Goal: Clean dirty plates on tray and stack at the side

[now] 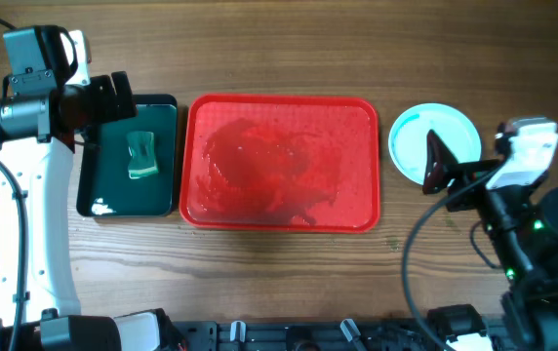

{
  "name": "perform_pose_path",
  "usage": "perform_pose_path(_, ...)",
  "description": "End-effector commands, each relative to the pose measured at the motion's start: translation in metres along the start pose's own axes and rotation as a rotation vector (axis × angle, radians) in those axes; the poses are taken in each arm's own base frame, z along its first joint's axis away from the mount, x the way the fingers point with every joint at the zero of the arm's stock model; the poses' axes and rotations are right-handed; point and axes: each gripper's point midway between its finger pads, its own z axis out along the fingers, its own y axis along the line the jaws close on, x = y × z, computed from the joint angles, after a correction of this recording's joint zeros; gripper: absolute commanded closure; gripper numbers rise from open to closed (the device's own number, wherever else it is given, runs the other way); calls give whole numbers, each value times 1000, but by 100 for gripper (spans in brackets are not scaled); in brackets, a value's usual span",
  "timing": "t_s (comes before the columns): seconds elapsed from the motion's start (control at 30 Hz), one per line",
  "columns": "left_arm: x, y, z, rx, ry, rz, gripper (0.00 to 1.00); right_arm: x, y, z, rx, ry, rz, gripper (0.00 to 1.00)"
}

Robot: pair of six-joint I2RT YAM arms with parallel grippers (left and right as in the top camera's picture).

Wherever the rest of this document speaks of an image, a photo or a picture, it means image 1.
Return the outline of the light blue plate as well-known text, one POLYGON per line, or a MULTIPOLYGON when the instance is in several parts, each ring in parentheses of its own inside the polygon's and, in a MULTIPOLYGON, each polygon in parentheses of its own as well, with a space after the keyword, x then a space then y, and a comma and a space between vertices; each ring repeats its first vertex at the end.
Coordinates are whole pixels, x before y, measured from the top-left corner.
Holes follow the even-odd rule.
POLYGON ((444 141, 460 163, 480 160, 481 139, 462 112, 442 103, 418 104, 400 114, 388 136, 391 160, 409 180, 423 185, 429 131, 444 141))

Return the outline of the green yellow sponge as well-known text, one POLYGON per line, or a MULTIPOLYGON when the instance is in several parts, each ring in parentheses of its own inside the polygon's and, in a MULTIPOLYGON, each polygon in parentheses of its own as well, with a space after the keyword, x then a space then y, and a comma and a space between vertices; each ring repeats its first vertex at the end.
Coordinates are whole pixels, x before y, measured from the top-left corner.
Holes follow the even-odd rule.
POLYGON ((128 174, 131 179, 153 176, 159 173, 155 153, 155 134, 146 131, 133 131, 126 135, 131 160, 128 174))

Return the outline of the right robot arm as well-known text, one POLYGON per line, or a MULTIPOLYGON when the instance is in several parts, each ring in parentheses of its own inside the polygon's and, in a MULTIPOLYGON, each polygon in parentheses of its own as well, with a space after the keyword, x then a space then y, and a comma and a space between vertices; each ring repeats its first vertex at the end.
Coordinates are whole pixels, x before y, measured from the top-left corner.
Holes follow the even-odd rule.
POLYGON ((509 282, 501 305, 511 339, 528 350, 558 350, 558 187, 533 203, 547 172, 532 182, 488 186, 503 168, 500 160, 461 163, 429 131, 422 190, 446 190, 450 212, 478 213, 509 282))

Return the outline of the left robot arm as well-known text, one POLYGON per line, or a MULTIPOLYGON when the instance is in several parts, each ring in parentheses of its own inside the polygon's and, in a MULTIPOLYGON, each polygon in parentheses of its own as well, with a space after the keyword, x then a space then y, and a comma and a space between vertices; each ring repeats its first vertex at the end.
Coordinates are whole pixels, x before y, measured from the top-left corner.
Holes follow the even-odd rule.
POLYGON ((138 111, 124 72, 90 77, 84 37, 9 27, 0 97, 0 350, 181 350, 162 309, 85 316, 73 283, 67 198, 75 136, 138 111))

